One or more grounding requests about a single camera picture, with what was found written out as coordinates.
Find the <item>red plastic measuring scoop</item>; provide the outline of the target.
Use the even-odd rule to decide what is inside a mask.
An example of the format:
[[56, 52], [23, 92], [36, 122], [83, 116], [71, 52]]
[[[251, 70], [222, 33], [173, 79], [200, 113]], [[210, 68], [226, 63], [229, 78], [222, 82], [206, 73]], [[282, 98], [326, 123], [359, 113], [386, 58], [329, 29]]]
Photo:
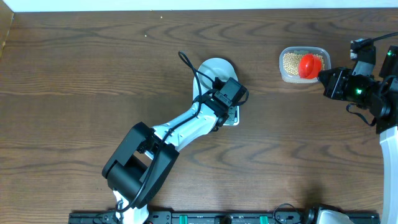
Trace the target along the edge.
[[314, 54], [306, 54], [298, 65], [298, 75], [300, 78], [313, 79], [318, 77], [322, 70], [322, 61]]

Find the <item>white digital kitchen scale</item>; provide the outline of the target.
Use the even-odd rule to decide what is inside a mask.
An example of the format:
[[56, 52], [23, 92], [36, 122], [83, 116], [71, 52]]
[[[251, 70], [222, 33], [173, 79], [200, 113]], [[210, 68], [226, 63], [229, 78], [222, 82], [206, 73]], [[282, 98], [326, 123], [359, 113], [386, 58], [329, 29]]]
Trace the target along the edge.
[[223, 103], [220, 103], [214, 98], [214, 93], [215, 89], [210, 89], [208, 91], [202, 92], [200, 82], [198, 77], [196, 76], [193, 79], [193, 102], [196, 103], [197, 101], [202, 103], [202, 105], [206, 105], [209, 107], [209, 109], [213, 110], [211, 114], [214, 114], [216, 116], [216, 127], [222, 127], [222, 126], [237, 126], [239, 124], [239, 107], [238, 106], [238, 124], [224, 124], [224, 122], [228, 118], [228, 110], [230, 107], [233, 106], [226, 106]]

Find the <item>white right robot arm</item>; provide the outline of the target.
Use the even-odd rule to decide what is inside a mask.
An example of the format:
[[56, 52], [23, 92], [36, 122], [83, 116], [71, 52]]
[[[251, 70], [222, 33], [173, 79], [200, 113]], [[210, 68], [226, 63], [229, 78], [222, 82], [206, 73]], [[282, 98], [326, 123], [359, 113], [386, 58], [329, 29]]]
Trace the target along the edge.
[[397, 46], [387, 51], [377, 81], [372, 76], [375, 46], [355, 50], [359, 69], [334, 68], [321, 71], [319, 81], [324, 95], [332, 100], [347, 101], [351, 106], [369, 110], [374, 116], [366, 124], [376, 127], [382, 149], [384, 192], [381, 223], [397, 223]]

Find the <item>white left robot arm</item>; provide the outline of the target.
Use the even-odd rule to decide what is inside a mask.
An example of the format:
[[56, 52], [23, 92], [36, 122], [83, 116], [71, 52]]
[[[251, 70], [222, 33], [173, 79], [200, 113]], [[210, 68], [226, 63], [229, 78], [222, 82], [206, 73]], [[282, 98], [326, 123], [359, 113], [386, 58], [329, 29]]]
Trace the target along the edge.
[[234, 121], [240, 103], [236, 96], [207, 92], [169, 122], [153, 127], [135, 124], [101, 172], [116, 197], [116, 221], [144, 223], [149, 217], [147, 204], [164, 184], [180, 151]]

